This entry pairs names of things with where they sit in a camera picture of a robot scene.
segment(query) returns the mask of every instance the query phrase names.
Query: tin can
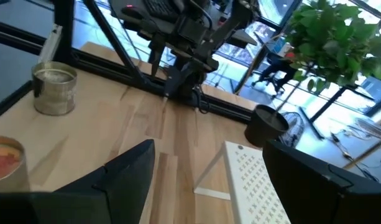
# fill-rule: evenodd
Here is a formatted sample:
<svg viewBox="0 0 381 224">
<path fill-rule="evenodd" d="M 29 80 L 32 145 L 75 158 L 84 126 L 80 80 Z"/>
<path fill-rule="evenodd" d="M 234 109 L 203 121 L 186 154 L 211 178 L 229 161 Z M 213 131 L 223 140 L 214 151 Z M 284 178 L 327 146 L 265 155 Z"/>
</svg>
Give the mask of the tin can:
<svg viewBox="0 0 381 224">
<path fill-rule="evenodd" d="M 0 192 L 30 191 L 25 152 L 15 139 L 0 136 Z"/>
<path fill-rule="evenodd" d="M 47 115 L 64 115 L 75 107 L 77 72 L 60 62 L 42 62 L 32 68 L 34 108 Z"/>
</svg>

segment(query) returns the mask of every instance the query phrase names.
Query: white pegboard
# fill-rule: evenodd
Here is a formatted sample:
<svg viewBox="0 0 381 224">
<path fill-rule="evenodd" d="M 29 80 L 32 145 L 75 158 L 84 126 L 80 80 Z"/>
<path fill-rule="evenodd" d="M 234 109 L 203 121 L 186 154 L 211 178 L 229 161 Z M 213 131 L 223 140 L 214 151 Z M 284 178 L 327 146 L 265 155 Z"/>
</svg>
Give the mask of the white pegboard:
<svg viewBox="0 0 381 224">
<path fill-rule="evenodd" d="M 262 158 L 262 151 L 225 142 L 234 216 L 241 224 L 290 224 Z"/>
</svg>

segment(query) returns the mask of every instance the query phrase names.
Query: potted plant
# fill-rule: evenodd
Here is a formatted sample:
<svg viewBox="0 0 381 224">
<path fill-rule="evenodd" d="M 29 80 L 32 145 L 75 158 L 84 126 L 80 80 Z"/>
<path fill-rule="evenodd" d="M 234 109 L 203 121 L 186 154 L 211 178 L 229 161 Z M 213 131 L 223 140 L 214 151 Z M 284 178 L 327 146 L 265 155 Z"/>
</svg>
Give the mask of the potted plant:
<svg viewBox="0 0 381 224">
<path fill-rule="evenodd" d="M 255 108 L 245 131 L 252 144 L 263 146 L 266 140 L 287 131 L 288 123 L 278 112 L 306 79 L 309 91 L 329 88 L 330 83 L 355 85 L 359 76 L 381 79 L 378 24 L 366 24 L 358 17 L 360 12 L 357 6 L 319 0 L 293 13 L 286 41 L 293 47 L 291 67 L 298 69 L 294 77 L 298 83 L 277 109 L 265 105 Z"/>
</svg>

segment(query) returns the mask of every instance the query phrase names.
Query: black plant pot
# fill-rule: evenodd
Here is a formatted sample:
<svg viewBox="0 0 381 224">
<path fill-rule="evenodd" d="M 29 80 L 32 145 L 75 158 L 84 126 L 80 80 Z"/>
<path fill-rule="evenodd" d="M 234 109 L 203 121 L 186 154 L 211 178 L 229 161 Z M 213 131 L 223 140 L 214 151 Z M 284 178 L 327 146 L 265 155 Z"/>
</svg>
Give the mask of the black plant pot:
<svg viewBox="0 0 381 224">
<path fill-rule="evenodd" d="M 280 114 L 271 118 L 275 110 L 266 105 L 257 105 L 244 134 L 247 140 L 257 147 L 263 147 L 269 139 L 276 139 L 288 131 L 288 122 Z"/>
</svg>

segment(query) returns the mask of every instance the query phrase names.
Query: table leg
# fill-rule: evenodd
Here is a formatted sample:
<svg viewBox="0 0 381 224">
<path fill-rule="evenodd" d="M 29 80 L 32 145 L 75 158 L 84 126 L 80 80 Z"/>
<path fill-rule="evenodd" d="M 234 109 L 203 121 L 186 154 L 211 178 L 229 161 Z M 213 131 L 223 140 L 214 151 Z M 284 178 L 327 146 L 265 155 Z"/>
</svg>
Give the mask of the table leg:
<svg viewBox="0 0 381 224">
<path fill-rule="evenodd" d="M 338 98 L 346 91 L 346 87 L 341 87 L 335 94 L 334 96 L 327 101 L 326 104 L 324 104 L 320 110 L 318 110 L 311 118 L 308 117 L 306 114 L 306 111 L 300 107 L 300 111 L 303 114 L 303 116 L 306 118 L 308 121 L 309 125 L 311 126 L 313 132 L 315 135 L 320 139 L 324 139 L 324 135 L 320 133 L 320 131 L 314 126 L 314 122 L 336 101 Z"/>
<path fill-rule="evenodd" d="M 220 198 L 220 199 L 224 199 L 224 200 L 230 200 L 231 199 L 229 193 L 219 192 L 216 190 L 210 190 L 210 189 L 205 189 L 205 188 L 199 187 L 200 183 L 204 180 L 204 178 L 207 176 L 207 174 L 211 171 L 211 169 L 215 166 L 215 164 L 218 163 L 218 160 L 222 157 L 223 157 L 223 149 L 219 150 L 219 152 L 215 155 L 213 160 L 208 164 L 207 168 L 205 168 L 203 173 L 195 181 L 194 190 L 193 190 L 193 192 L 195 194 Z"/>
</svg>

